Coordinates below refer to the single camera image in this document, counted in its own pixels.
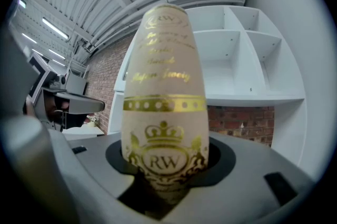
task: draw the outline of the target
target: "shelving unit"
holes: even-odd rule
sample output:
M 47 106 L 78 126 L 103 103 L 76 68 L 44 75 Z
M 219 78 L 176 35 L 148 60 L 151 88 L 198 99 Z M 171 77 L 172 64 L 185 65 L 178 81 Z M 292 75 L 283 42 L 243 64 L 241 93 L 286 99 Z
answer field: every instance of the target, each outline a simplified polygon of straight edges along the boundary
M 287 42 L 259 9 L 207 6 L 187 9 L 198 49 L 208 105 L 271 106 L 301 101 L 301 73 Z M 132 41 L 115 83 L 108 132 L 120 128 Z

